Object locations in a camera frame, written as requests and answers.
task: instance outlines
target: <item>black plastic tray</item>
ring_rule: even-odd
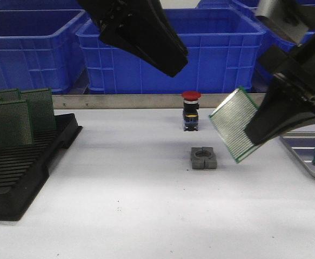
[[[57,129],[35,133],[33,147],[0,148],[0,220],[19,220],[49,177],[48,163],[82,130],[74,114],[55,116]]]

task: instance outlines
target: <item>white workbench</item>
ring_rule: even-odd
[[[315,179],[278,139],[236,165],[200,110],[81,110],[23,218],[0,222],[0,258],[315,259]],[[216,170],[192,170],[191,147]]]

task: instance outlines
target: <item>circular hole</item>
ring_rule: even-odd
[[[211,157],[211,153],[207,150],[199,150],[195,153],[195,155],[199,158],[209,158]]]

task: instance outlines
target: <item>gray metal block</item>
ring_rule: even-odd
[[[212,147],[191,148],[192,169],[216,169],[217,160]]]

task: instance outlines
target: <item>gray tray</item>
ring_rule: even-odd
[[[315,147],[315,132],[288,132],[280,136],[282,143],[315,178],[312,164]]]

